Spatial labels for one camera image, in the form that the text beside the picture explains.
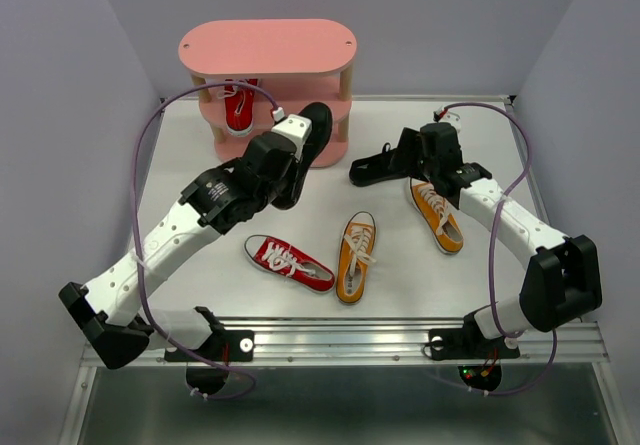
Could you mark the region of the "black canvas shoe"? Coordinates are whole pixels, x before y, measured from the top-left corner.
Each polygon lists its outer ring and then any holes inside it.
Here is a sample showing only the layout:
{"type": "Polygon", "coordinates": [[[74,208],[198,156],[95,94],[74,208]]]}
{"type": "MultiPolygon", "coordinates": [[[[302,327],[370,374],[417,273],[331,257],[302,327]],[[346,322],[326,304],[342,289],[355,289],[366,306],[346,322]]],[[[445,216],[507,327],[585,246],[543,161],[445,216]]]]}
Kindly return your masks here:
{"type": "Polygon", "coordinates": [[[305,106],[299,115],[311,120],[311,131],[302,149],[301,159],[285,175],[286,186],[271,202],[279,210],[288,210],[297,204],[308,171],[329,143],[332,134],[333,115],[325,103],[313,102],[305,106]]]}
{"type": "Polygon", "coordinates": [[[406,178],[415,167],[414,150],[406,147],[392,148],[385,143],[380,153],[354,160],[349,170],[349,180],[356,187],[406,178]]]}

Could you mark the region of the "red sneaker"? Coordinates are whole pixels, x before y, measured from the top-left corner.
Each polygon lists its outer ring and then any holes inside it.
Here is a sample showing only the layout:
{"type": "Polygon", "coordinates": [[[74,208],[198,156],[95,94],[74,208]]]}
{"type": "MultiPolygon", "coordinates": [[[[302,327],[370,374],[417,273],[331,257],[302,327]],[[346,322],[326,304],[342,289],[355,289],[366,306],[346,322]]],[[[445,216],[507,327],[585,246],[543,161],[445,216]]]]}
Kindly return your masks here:
{"type": "Polygon", "coordinates": [[[331,269],[282,239],[251,235],[245,240],[243,249],[250,262],[262,271],[294,281],[314,292],[329,292],[335,284],[331,269]]]}
{"type": "Polygon", "coordinates": [[[244,137],[253,129],[255,91],[237,86],[225,86],[217,93],[224,102],[226,129],[231,136],[244,137]]]}

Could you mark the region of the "orange sneaker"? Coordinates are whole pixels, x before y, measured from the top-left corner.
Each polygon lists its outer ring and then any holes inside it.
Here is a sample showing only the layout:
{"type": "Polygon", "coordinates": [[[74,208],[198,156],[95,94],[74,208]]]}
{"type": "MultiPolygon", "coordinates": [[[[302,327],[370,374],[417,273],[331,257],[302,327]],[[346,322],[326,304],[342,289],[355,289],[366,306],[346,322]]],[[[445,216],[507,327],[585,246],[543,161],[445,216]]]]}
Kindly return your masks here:
{"type": "Polygon", "coordinates": [[[431,230],[441,252],[454,255],[464,246],[464,238],[449,202],[440,196],[432,183],[408,180],[408,201],[431,230]]]}
{"type": "Polygon", "coordinates": [[[375,219],[367,211],[355,213],[342,232],[335,290],[343,304],[354,305],[364,294],[368,269],[376,262],[372,256],[376,237],[375,219]]]}

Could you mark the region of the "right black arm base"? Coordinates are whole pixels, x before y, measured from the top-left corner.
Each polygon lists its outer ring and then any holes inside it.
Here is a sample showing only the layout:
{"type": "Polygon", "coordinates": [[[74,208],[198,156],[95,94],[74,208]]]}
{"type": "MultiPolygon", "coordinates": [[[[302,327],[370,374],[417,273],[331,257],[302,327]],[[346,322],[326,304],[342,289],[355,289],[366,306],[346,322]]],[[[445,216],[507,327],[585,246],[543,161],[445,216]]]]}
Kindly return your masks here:
{"type": "Polygon", "coordinates": [[[435,361],[462,360],[458,373],[463,384],[487,393],[501,383],[500,361],[520,357],[517,344],[508,346],[504,337],[485,338],[472,313],[464,316],[459,327],[430,330],[421,352],[435,361]]]}

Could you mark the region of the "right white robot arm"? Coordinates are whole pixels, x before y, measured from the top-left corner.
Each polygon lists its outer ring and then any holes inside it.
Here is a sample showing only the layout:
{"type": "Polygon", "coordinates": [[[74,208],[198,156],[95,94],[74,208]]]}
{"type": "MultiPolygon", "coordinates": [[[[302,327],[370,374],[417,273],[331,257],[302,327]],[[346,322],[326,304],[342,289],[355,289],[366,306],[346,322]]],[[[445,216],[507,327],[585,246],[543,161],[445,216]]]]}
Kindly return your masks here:
{"type": "Polygon", "coordinates": [[[439,122],[402,130],[390,165],[430,182],[438,195],[473,218],[501,242],[525,270],[513,298],[473,312],[460,331],[463,349],[482,355],[496,338],[527,330],[549,332],[602,304],[595,243],[552,228],[510,199],[491,173],[463,160],[456,129],[439,122]]]}

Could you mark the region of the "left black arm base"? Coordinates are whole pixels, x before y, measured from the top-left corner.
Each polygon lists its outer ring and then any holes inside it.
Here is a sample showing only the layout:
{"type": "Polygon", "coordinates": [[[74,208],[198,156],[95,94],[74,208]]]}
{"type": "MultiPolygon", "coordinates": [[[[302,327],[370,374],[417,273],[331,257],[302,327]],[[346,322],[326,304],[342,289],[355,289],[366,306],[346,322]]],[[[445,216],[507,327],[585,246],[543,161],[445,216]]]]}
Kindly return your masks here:
{"type": "Polygon", "coordinates": [[[253,331],[227,329],[208,308],[198,306],[171,328],[164,360],[187,365],[191,395],[205,401],[231,400],[256,388],[254,375],[232,365],[253,360],[254,342],[253,331]]]}

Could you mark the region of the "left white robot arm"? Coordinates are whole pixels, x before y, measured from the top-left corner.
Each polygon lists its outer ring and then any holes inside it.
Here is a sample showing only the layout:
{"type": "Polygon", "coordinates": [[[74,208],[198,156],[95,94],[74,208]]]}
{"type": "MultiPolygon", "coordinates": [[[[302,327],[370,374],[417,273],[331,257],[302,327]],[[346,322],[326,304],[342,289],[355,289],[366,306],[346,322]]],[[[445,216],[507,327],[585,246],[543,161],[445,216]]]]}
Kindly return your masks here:
{"type": "Polygon", "coordinates": [[[225,330],[205,307],[152,320],[146,297],[202,248],[268,204],[290,207],[306,174],[304,147],[310,129],[288,125],[254,137],[243,156],[202,172],[181,192],[167,215],[116,264],[85,284],[70,282],[59,298],[109,369],[144,351],[182,347],[215,357],[225,330]]]}

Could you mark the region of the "pink three-tier shoe shelf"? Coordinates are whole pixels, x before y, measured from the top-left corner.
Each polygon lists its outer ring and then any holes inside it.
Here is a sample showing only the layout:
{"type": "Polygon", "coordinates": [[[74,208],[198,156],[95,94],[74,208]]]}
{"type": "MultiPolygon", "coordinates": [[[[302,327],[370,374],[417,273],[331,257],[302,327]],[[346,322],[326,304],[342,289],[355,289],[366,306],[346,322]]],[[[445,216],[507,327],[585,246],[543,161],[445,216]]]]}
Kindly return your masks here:
{"type": "Polygon", "coordinates": [[[179,58],[194,84],[234,79],[265,89],[255,93],[253,129],[244,137],[226,129],[220,90],[201,90],[199,109],[214,136],[222,161],[241,155],[250,138],[273,123],[274,103],[297,113],[323,102],[333,115],[329,144],[314,161],[316,168],[339,162],[349,143],[352,76],[357,39],[345,25],[328,19],[218,20],[196,26],[179,44],[179,58]]]}

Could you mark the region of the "aluminium front rail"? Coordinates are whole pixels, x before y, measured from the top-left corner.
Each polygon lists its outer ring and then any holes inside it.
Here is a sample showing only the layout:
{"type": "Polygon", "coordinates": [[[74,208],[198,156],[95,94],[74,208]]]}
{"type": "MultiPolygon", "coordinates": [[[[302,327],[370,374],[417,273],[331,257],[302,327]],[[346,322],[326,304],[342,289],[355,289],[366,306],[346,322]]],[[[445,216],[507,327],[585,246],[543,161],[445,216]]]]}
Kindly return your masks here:
{"type": "MultiPolygon", "coordinates": [[[[436,319],[242,319],[227,320],[230,330],[255,333],[253,360],[241,367],[305,366],[435,366],[481,363],[482,360],[436,362],[422,353],[429,332],[461,325],[436,319]]],[[[596,323],[570,322],[557,330],[554,364],[609,361],[596,323]]],[[[551,333],[525,332],[518,340],[521,356],[511,364],[544,364],[552,345],[551,333]]],[[[128,366],[177,366],[162,350],[146,351],[128,366]]]]}

